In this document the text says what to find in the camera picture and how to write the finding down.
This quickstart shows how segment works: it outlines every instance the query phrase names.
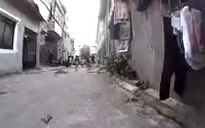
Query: doorway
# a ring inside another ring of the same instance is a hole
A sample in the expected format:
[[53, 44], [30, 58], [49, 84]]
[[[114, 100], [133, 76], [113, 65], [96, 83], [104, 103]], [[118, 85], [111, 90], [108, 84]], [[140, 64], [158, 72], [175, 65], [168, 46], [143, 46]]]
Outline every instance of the doorway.
[[36, 67], [36, 41], [37, 33], [25, 28], [23, 38], [23, 69]]

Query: sidewalk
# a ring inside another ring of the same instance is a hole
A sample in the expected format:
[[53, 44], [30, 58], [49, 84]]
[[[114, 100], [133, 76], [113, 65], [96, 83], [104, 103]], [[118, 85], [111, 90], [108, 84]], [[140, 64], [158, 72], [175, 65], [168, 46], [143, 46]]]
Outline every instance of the sidewalk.
[[116, 75], [111, 75], [111, 80], [120, 85], [121, 88], [134, 95], [134, 97], [130, 99], [130, 101], [143, 101], [145, 105], [149, 105], [158, 113], [172, 119], [183, 127], [198, 127], [198, 124], [195, 121], [196, 112], [190, 106], [187, 106], [173, 98], [169, 98], [165, 101], [160, 101], [159, 92], [157, 90], [154, 90], [152, 88], [142, 90], [140, 86], [136, 86], [137, 82], [135, 80], [128, 80]]

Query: hanging clothes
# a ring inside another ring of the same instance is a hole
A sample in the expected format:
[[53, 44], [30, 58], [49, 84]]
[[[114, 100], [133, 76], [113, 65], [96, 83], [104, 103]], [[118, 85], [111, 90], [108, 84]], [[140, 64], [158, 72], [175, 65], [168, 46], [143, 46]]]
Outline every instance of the hanging clothes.
[[180, 11], [175, 11], [171, 13], [171, 26], [173, 27], [173, 34], [177, 37], [178, 47], [180, 52], [184, 54], [184, 43], [182, 40], [182, 27], [181, 27], [181, 17]]
[[205, 67], [205, 48], [201, 36], [202, 15], [199, 10], [185, 6], [181, 10], [181, 27], [185, 59], [194, 70]]
[[129, 41], [128, 40], [120, 40], [118, 45], [118, 52], [123, 53], [127, 52], [129, 49]]
[[162, 78], [160, 82], [160, 100], [166, 100], [170, 96], [171, 77], [175, 74], [174, 90], [183, 95], [188, 65], [185, 61], [184, 54], [180, 52], [177, 43], [177, 37], [173, 35], [171, 19], [164, 17], [165, 32], [165, 54]]
[[129, 10], [126, 2], [117, 2], [114, 6], [114, 24], [129, 20]]
[[131, 23], [126, 21], [119, 24], [119, 39], [120, 40], [129, 40], [131, 38]]

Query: concrete ground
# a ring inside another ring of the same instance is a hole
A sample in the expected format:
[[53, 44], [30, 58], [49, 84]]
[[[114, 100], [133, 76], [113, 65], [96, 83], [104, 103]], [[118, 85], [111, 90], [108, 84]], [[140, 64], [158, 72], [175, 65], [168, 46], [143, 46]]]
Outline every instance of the concrete ground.
[[180, 128], [129, 97], [85, 68], [1, 78], [0, 128]]

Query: curb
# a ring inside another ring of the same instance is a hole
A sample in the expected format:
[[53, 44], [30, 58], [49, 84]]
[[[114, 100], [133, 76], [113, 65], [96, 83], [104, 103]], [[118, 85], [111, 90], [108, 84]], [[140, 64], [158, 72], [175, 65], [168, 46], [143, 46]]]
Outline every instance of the curb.
[[146, 105], [149, 105], [161, 115], [172, 119], [181, 126], [196, 128], [196, 122], [193, 119], [186, 119], [185, 117], [186, 113], [195, 113], [191, 107], [184, 105], [173, 98], [169, 98], [166, 101], [160, 101], [159, 92], [154, 89], [149, 88], [146, 90], [140, 90], [139, 87], [136, 87], [134, 84], [131, 84], [118, 76], [113, 75], [113, 79], [123, 89], [135, 95], [136, 98], [142, 99]]

